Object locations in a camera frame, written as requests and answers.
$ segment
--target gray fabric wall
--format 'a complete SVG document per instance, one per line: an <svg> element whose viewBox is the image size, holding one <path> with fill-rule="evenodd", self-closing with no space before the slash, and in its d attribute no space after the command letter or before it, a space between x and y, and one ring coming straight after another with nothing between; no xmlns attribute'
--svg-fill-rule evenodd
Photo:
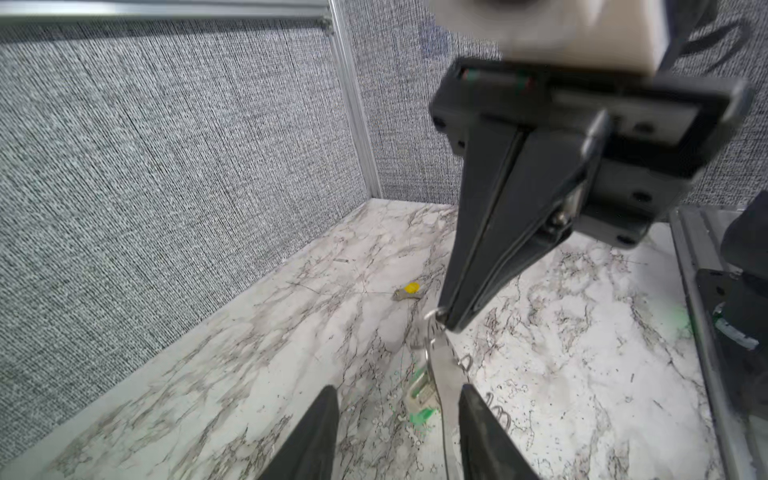
<svg viewBox="0 0 768 480"><path fill-rule="evenodd" d="M367 194L328 38L4 25L0 464Z"/></svg>
<svg viewBox="0 0 768 480"><path fill-rule="evenodd" d="M689 203L743 204L768 188L768 4L721 0L718 25L747 16L755 38L715 74L749 78L759 89L752 116L720 159L707 168ZM397 200L457 203L462 162L429 119L427 105L445 68L459 55L497 58L492 45L435 25L424 0L343 0L383 195ZM721 51L680 61L700 74Z"/></svg>

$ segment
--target metal strip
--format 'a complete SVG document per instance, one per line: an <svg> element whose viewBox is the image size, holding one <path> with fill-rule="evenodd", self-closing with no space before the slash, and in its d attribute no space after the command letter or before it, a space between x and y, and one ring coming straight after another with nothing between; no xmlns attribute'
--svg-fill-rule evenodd
<svg viewBox="0 0 768 480"><path fill-rule="evenodd" d="M695 254L695 245L709 242L708 235L695 232L689 235L681 211L686 207L678 207L670 212L670 227L674 239L677 261L683 277L683 287L686 293L690 321L694 327L694 339L699 353L701 372L707 385L707 397L713 413L713 423L717 440L720 444L720 454L726 477L733 480L756 480L756 471L752 465L752 455L747 441L749 436L742 416L733 409L723 384L720 359L714 342L714 331L711 323L707 322L708 312L699 297L696 285L696 272L701 266Z"/></svg>
<svg viewBox="0 0 768 480"><path fill-rule="evenodd" d="M4 0L0 19L50 18L327 18L322 0L192 0L186 2L90 2L88 0Z"/></svg>
<svg viewBox="0 0 768 480"><path fill-rule="evenodd" d="M340 0L330 0L329 3L333 21L330 30L331 49L336 60L336 70L339 72L339 83L349 119L349 128L352 130L352 139L360 162L362 179L372 198L382 198L382 188L379 182L379 173L376 171L376 162L373 159L368 122L362 107L360 88L357 83L357 70L352 52L352 41L349 38L349 26L346 24Z"/></svg>

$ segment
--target white marble surface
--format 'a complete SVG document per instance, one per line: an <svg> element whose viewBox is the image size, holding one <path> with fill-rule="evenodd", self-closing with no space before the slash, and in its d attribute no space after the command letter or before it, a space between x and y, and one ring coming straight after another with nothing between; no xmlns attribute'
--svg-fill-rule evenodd
<svg viewBox="0 0 768 480"><path fill-rule="evenodd" d="M454 228L371 200L0 475L256 478L331 384L334 478L441 478L439 419L414 429L401 396ZM412 280L428 295L394 301ZM723 477L667 226L629 252L574 235L452 339L542 478Z"/></svg>

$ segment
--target green object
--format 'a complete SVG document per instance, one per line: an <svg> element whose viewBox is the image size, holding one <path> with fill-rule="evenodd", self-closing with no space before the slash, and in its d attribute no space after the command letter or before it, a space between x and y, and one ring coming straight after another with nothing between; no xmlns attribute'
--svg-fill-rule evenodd
<svg viewBox="0 0 768 480"><path fill-rule="evenodd" d="M423 409L419 413L412 413L410 415L411 423L413 425L424 425L429 420L429 417L432 416L432 413L435 413L435 409Z"/></svg>

